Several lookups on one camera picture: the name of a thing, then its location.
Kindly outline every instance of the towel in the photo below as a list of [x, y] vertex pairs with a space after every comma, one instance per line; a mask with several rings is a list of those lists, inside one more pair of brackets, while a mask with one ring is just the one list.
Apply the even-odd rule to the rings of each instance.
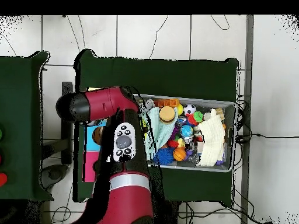
[[147, 115], [151, 121], [151, 128], [152, 128], [152, 134], [150, 131], [150, 125], [148, 123], [148, 117], [146, 114], [142, 114], [142, 119], [146, 122], [149, 131], [147, 132], [147, 135], [145, 137], [145, 151], [147, 153], [147, 160], [152, 160], [158, 151], [159, 148], [161, 148], [163, 145], [167, 143], [167, 141], [171, 137], [171, 133], [173, 129], [175, 128], [175, 122], [178, 119], [178, 109], [175, 107], [175, 118], [172, 123], [165, 124], [160, 121], [159, 116], [159, 107], [154, 107], [150, 111], [147, 112]]
[[225, 131], [222, 126], [220, 115], [216, 110], [211, 110], [211, 118], [198, 124], [203, 136], [204, 145], [200, 161], [196, 166], [214, 166], [223, 156], [223, 140]]

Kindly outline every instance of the bin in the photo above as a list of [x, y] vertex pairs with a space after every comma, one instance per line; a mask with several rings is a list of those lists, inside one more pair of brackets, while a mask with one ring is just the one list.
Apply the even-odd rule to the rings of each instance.
[[[137, 101], [141, 98], [135, 94], [135, 99]], [[214, 166], [195, 166], [189, 161], [174, 161], [168, 165], [160, 165], [160, 167], [166, 169], [184, 169], [184, 170], [202, 170], [210, 172], [229, 172], [234, 166], [235, 159], [235, 144], [236, 144], [236, 135], [237, 135], [237, 116], [238, 116], [238, 106], [234, 102], [227, 101], [216, 101], [216, 100], [200, 100], [200, 99], [189, 99], [189, 98], [180, 98], [180, 97], [168, 97], [168, 96], [156, 96], [142, 94], [141, 97], [146, 101], [148, 99], [152, 100], [161, 100], [161, 99], [179, 99], [181, 105], [193, 104], [196, 106], [197, 111], [206, 113], [211, 111], [211, 109], [222, 108], [224, 113], [224, 124], [226, 125], [225, 129], [225, 142], [227, 143], [226, 150], [226, 160], [223, 164]], [[153, 161], [148, 161], [148, 166], [156, 166]]]

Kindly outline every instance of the red robot arm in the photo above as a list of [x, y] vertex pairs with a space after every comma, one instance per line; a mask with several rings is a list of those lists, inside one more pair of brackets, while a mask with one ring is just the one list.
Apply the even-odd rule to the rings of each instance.
[[123, 87], [66, 94], [56, 104], [58, 115], [65, 121], [86, 122], [108, 117], [114, 121], [108, 128], [110, 135], [106, 133], [107, 138], [113, 140], [106, 143], [103, 136], [97, 161], [106, 170], [109, 168], [107, 210], [103, 218], [93, 224], [153, 224], [149, 175], [138, 109], [133, 95]]

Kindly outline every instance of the red button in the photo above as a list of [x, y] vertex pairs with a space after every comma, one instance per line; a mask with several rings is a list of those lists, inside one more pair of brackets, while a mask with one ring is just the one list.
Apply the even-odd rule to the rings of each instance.
[[0, 187], [7, 182], [7, 175], [5, 173], [0, 173]]

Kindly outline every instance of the dark green table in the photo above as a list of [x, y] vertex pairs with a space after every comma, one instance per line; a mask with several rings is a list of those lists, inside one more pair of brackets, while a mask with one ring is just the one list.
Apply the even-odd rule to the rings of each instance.
[[51, 200], [39, 183], [41, 168], [40, 70], [47, 52], [0, 57], [0, 199]]
[[[134, 86], [141, 94], [235, 102], [238, 61], [138, 60], [78, 54], [76, 90]], [[93, 183], [82, 181], [84, 128], [79, 128], [78, 201], [90, 198]], [[155, 168], [150, 168], [153, 175]], [[162, 169], [165, 198], [174, 201], [220, 201], [231, 206], [232, 172]]]

